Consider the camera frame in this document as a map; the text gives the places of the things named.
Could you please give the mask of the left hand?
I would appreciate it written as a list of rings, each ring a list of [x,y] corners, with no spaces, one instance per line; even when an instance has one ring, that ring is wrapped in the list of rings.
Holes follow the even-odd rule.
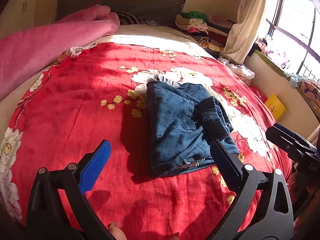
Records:
[[[127,240],[125,233],[121,230],[117,222],[113,221],[108,225],[108,230],[116,240]]]

